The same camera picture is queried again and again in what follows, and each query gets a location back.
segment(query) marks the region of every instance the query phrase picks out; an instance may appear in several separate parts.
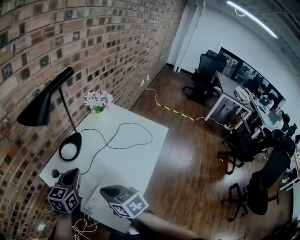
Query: black desk lamp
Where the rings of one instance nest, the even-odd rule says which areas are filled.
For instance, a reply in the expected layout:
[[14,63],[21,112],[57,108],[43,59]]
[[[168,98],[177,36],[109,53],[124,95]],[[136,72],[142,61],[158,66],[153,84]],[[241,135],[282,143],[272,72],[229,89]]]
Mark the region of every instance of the black desk lamp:
[[[74,122],[71,118],[70,112],[68,110],[66,101],[62,94],[61,85],[69,79],[74,74],[74,70],[71,67],[67,67],[62,73],[60,73],[49,85],[45,87],[43,91],[40,92],[29,104],[28,106],[21,112],[18,116],[17,121],[18,123],[30,126],[30,127],[38,127],[43,126],[49,123],[50,121],[50,103],[51,103],[51,96],[52,94],[58,89],[60,92],[60,96],[64,107],[67,111],[67,115],[71,121],[71,124],[74,128],[75,133],[69,136],[66,140],[62,142],[59,149],[60,157],[67,161],[71,162],[75,160],[81,149],[82,144],[82,137],[80,133],[77,132]],[[76,154],[70,158],[65,159],[61,155],[62,148],[67,144],[73,144],[76,147]]]

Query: wooden floor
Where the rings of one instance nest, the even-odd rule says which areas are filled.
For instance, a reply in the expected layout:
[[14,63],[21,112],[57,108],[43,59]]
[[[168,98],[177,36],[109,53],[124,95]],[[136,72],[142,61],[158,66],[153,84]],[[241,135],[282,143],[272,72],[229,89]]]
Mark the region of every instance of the wooden floor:
[[[187,74],[174,73],[165,67],[150,86],[157,90],[157,101],[194,119],[207,114],[216,99],[211,99],[204,107],[186,98],[182,92],[184,85],[190,84]],[[156,106],[154,91],[146,91],[132,111],[169,128],[155,170],[149,182],[145,198],[153,212],[172,223],[193,230],[208,240],[237,240],[249,228],[247,240],[259,240],[274,227],[285,223],[290,217],[291,194],[282,192],[280,205],[272,201],[268,212],[258,216],[249,212],[232,223],[236,206],[221,206],[220,200],[228,196],[228,188],[239,183],[248,184],[251,174],[259,171],[265,164],[262,155],[242,168],[236,168],[231,176],[225,174],[231,165],[217,158],[219,150],[226,150],[221,144],[227,134],[224,128],[213,120],[203,119],[193,122],[178,114]],[[217,110],[212,118],[225,123],[229,114],[228,107]],[[99,239],[93,234],[91,240]]]

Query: ceiling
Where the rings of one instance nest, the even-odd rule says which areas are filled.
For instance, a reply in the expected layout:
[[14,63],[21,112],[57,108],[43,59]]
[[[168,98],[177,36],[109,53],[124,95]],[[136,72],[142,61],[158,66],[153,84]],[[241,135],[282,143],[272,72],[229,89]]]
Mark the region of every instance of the ceiling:
[[278,36],[278,39],[273,38],[270,42],[271,36],[268,36],[268,33],[263,28],[254,22],[251,23],[252,21],[246,16],[237,16],[234,8],[229,6],[226,0],[207,0],[207,3],[226,11],[249,27],[256,28],[255,31],[261,28],[259,31],[260,35],[267,38],[266,40],[274,48],[281,54],[284,54],[298,73],[300,73],[300,0],[232,1],[264,22]]

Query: lamp shade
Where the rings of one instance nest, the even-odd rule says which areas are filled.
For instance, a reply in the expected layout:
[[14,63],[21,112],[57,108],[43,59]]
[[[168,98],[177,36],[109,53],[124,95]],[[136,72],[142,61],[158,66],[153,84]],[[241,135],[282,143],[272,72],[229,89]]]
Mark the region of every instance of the lamp shade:
[[62,73],[60,73],[21,112],[17,118],[18,123],[31,127],[48,124],[51,112],[51,96],[73,74],[74,70],[71,67],[67,67]]

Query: lamp base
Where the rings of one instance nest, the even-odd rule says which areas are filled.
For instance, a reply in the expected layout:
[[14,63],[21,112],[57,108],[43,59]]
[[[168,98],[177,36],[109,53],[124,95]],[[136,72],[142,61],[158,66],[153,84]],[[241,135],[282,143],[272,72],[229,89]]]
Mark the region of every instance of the lamp base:
[[[83,139],[82,139],[80,133],[74,133],[71,136],[69,136],[66,140],[64,140],[62,142],[62,144],[60,145],[60,149],[59,149],[59,154],[60,154],[61,159],[66,162],[72,162],[73,160],[75,160],[80,153],[82,142],[83,142]],[[61,154],[63,147],[66,146],[67,144],[73,144],[76,147],[75,155],[69,159],[64,158]]]

